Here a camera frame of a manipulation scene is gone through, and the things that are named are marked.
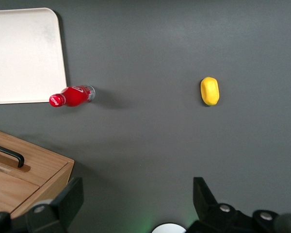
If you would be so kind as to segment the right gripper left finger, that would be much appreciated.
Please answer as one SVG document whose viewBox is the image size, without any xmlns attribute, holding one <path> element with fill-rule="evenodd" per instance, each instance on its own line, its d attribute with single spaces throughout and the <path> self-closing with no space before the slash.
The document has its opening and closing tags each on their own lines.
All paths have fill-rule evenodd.
<svg viewBox="0 0 291 233">
<path fill-rule="evenodd" d="M 26 213 L 29 233 L 66 233 L 84 202 L 83 180 L 72 178 L 52 200 L 44 200 Z"/>
</svg>

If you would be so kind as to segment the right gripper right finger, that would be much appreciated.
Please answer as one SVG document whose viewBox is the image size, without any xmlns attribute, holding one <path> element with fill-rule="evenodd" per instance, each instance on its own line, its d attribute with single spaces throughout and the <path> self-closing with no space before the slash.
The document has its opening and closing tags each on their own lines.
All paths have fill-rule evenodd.
<svg viewBox="0 0 291 233">
<path fill-rule="evenodd" d="M 251 233 L 252 219 L 226 203 L 218 203 L 202 177 L 193 180 L 193 203 L 198 220 L 189 233 Z"/>
</svg>

